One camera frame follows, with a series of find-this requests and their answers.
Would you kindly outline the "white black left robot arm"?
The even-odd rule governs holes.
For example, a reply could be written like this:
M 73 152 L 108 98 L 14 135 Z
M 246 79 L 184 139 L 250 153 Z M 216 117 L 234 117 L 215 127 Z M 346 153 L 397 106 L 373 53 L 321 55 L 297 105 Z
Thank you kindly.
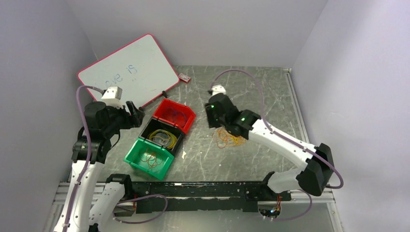
M 126 106 L 128 109 L 94 101 L 80 107 L 83 127 L 73 145 L 69 190 L 55 232 L 97 232 L 119 200 L 132 198 L 130 176 L 119 174 L 119 181 L 109 182 L 113 190 L 103 196 L 103 202 L 92 205 L 98 177 L 112 148 L 111 138 L 121 130 L 138 128 L 143 122 L 144 111 L 132 101 L 127 101 Z

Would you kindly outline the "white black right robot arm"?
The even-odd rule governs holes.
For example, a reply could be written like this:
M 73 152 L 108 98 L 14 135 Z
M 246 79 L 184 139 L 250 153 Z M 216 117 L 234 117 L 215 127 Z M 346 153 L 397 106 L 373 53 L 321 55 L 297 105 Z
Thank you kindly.
M 278 152 L 291 161 L 296 168 L 285 172 L 268 174 L 261 187 L 261 195 L 273 200 L 288 190 L 303 190 L 321 196 L 334 173 L 331 148 L 296 139 L 263 121 L 251 110 L 238 110 L 223 93 L 213 95 L 204 105 L 210 128 L 224 127 L 231 135 L 258 142 Z

